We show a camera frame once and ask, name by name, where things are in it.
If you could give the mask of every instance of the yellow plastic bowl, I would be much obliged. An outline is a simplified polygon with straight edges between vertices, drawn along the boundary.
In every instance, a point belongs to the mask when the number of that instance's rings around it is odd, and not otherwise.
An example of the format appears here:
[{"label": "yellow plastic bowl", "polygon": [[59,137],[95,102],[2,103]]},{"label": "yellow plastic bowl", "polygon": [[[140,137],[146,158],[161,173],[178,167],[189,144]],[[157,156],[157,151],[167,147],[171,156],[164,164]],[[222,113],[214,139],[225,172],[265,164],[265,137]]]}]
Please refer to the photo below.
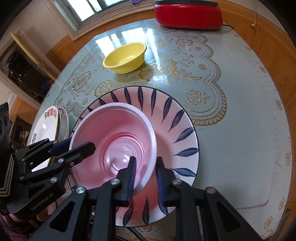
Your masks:
[{"label": "yellow plastic bowl", "polygon": [[113,50],[103,61],[103,66],[118,74],[126,74],[139,68],[144,62],[146,44],[131,43]]}]

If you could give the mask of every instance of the window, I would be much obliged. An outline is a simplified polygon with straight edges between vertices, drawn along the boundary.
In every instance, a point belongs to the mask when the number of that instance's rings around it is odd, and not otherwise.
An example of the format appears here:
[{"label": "window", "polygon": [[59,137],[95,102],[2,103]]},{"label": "window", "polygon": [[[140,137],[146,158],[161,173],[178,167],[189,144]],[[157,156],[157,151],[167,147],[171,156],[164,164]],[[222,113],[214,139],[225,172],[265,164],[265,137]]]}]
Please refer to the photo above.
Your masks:
[{"label": "window", "polygon": [[99,17],[109,7],[129,0],[52,0],[74,31]]}]

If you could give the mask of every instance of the white bowl with blue leaf pattern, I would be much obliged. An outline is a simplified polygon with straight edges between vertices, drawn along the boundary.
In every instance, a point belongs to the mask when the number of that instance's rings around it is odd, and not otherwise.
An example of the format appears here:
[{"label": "white bowl with blue leaf pattern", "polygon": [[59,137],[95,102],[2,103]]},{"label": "white bowl with blue leaf pattern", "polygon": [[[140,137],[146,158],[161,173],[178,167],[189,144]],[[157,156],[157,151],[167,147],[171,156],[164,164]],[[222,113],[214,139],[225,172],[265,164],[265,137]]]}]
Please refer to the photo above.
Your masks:
[{"label": "white bowl with blue leaf pattern", "polygon": [[[156,135],[157,155],[162,156],[166,168],[174,170],[176,178],[193,185],[199,164],[197,134],[182,106],[163,91],[144,86],[113,90],[85,109],[77,120],[72,135],[89,112],[112,102],[131,104],[147,116]],[[164,218],[174,209],[174,207],[163,207],[158,201],[154,172],[144,189],[133,197],[129,207],[116,209],[116,225],[126,227],[148,225]]]}]

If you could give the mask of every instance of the plate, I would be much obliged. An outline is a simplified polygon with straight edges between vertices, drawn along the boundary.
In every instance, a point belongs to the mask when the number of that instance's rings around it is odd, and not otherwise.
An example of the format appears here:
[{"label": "plate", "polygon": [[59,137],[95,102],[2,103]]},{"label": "plate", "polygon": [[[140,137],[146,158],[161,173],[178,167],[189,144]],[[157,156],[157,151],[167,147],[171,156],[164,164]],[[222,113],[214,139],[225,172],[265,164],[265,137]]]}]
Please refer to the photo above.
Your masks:
[{"label": "plate", "polygon": [[[51,106],[46,111],[44,111],[33,130],[30,144],[44,140],[46,138],[48,138],[50,141],[54,141],[57,136],[58,120],[58,109],[55,106]],[[48,162],[49,159],[32,169],[32,171],[34,172],[45,168]]]},{"label": "plate", "polygon": [[69,137],[69,117],[64,108],[58,108],[59,111],[59,134],[58,142],[66,140]]},{"label": "plate", "polygon": [[[193,185],[199,163],[197,134],[182,106],[158,89],[130,86],[101,96],[81,114],[71,135],[87,114],[101,105],[112,102],[131,104],[148,117],[156,135],[157,155],[162,156],[166,168],[174,170],[176,178]],[[116,209],[116,225],[126,227],[148,225],[164,218],[174,209],[174,207],[162,207],[158,201],[154,171],[144,189],[133,197],[131,205]]]}]

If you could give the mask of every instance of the blue leaf pattern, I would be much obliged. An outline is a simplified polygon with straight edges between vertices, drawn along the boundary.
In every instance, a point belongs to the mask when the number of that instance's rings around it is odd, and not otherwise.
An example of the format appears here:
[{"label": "blue leaf pattern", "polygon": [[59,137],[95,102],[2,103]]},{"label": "blue leaf pattern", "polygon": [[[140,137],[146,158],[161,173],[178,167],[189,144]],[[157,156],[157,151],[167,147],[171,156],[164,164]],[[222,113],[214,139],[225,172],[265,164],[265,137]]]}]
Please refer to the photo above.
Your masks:
[{"label": "blue leaf pattern", "polygon": [[158,194],[158,206],[159,206],[159,209],[165,214],[165,215],[168,215],[168,208],[167,207],[164,207],[160,201],[160,198],[159,198],[159,194]]},{"label": "blue leaf pattern", "polygon": [[119,102],[118,99],[117,99],[117,97],[116,97],[116,95],[113,92],[111,92],[110,94],[111,94],[112,100],[114,102]]},{"label": "blue leaf pattern", "polygon": [[166,118],[166,116],[168,114],[171,103],[172,103],[172,98],[168,97],[168,99],[165,101],[165,105],[163,107],[163,120]]},{"label": "blue leaf pattern", "polygon": [[170,129],[168,131],[170,131],[175,125],[177,125],[179,123],[179,121],[181,120],[182,116],[184,114],[184,110],[179,110],[178,113],[176,114],[173,122],[172,122],[172,125],[170,127]]},{"label": "blue leaf pattern", "polygon": [[153,114],[155,101],[156,101],[156,89],[153,90],[152,95],[151,95],[151,116]]},{"label": "blue leaf pattern", "polygon": [[106,102],[105,102],[105,101],[103,101],[101,98],[99,98],[99,101],[100,101],[100,104],[101,104],[101,105],[104,105],[104,104],[106,104]]},{"label": "blue leaf pattern", "polygon": [[196,177],[196,174],[193,171],[189,170],[188,168],[175,168],[175,169],[171,168],[171,169],[184,177]]},{"label": "blue leaf pattern", "polygon": [[144,223],[147,225],[149,223],[149,202],[148,202],[147,196],[146,196],[146,202],[145,202],[145,206],[142,213],[142,218]]},{"label": "blue leaf pattern", "polygon": [[133,201],[131,202],[130,208],[126,211],[123,216],[122,224],[125,227],[128,224],[128,221],[131,219],[133,215]]},{"label": "blue leaf pattern", "polygon": [[189,127],[187,129],[185,129],[180,135],[179,137],[177,138],[177,140],[174,142],[178,142],[178,141],[182,141],[184,140],[185,138],[187,138],[192,132],[194,132],[194,128],[193,127]]},{"label": "blue leaf pattern", "polygon": [[125,87],[124,88],[124,96],[126,97],[126,101],[131,104],[131,97],[129,95],[128,89]]},{"label": "blue leaf pattern", "polygon": [[138,88],[138,99],[141,106],[141,110],[143,111],[143,91],[142,91],[142,87],[140,86]]},{"label": "blue leaf pattern", "polygon": [[188,149],[185,149],[183,151],[180,151],[178,154],[175,154],[174,156],[192,156],[195,153],[197,153],[198,151],[199,151],[198,148],[190,147]]}]

